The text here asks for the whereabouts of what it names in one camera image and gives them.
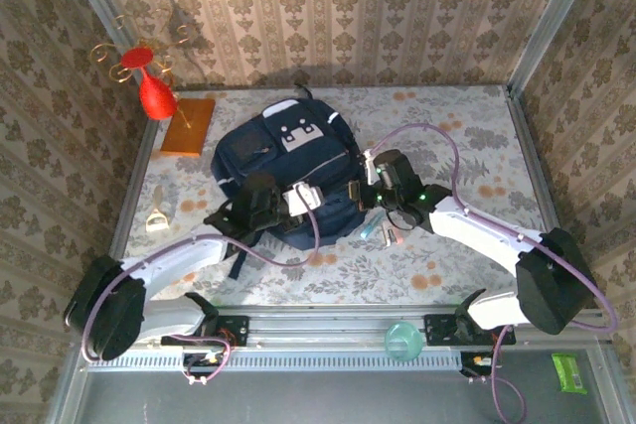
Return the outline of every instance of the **patterned wall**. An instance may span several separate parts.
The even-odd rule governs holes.
[[[201,35],[175,68],[187,87],[505,83],[548,0],[113,0],[144,35]]]
[[[561,223],[618,312],[636,396],[636,0],[576,0],[525,100]]]
[[[0,422],[44,418],[143,133],[134,87],[88,61],[106,39],[86,0],[0,0]]]

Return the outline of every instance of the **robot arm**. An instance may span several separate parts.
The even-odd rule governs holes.
[[[515,237],[473,218],[438,185],[423,185],[408,158],[398,150],[377,157],[365,153],[368,184],[350,184],[350,196],[361,210],[381,206],[399,213],[412,227],[456,240],[489,257],[516,278],[510,289],[481,290],[458,310],[467,311],[478,331],[531,323],[556,335],[589,302],[592,293],[575,277],[520,237],[529,237],[563,257],[592,282],[591,272],[572,237],[559,228],[545,233],[506,223],[467,206],[476,214],[518,233]]]
[[[210,336],[218,312],[196,293],[174,300],[150,300],[188,273],[217,264],[238,248],[219,240],[220,234],[249,243],[252,236],[273,225],[293,228],[307,212],[321,206],[322,194],[305,183],[281,193],[273,178],[254,173],[246,178],[232,208],[223,205],[188,235],[142,257],[117,261],[108,256],[95,259],[78,285],[64,317],[66,324],[82,332],[97,297],[115,277],[143,262],[104,301],[90,328],[88,345],[102,359],[114,359],[140,339],[167,335]]]

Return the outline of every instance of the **floral tablecloth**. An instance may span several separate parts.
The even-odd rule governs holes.
[[[317,88],[314,97],[332,105],[349,122],[361,149],[411,122],[430,122],[447,130],[461,154],[460,195],[474,207],[528,227],[542,219],[515,135],[502,86]],[[146,253],[188,232],[223,201],[210,172],[219,139],[258,114],[266,105],[295,96],[293,90],[244,90],[188,93],[213,97],[217,106],[200,158],[163,156],[169,122],[160,125],[137,204],[126,256]],[[401,149],[426,183],[449,186],[452,153],[435,133],[410,131],[390,147]],[[152,194],[161,184],[161,207],[170,229],[146,232]],[[367,221],[377,211],[367,215]],[[421,229],[400,245],[385,248],[376,229],[364,241],[360,232],[321,247],[308,266],[285,269],[249,257],[238,280],[227,278],[232,261],[183,277],[160,298],[196,290],[217,305],[304,304],[454,304],[482,288],[508,286],[513,277],[460,243]],[[278,261],[304,257],[266,234],[256,249]]]

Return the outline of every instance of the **orange wooden block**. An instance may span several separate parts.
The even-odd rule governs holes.
[[[208,98],[180,99],[179,110],[170,121],[161,152],[170,155],[201,156],[215,104],[213,99]]]

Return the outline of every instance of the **green snack wrapper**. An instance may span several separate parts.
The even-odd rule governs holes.
[[[553,353],[553,362],[562,392],[587,394],[587,389],[583,387],[583,381],[580,378],[575,354]]]

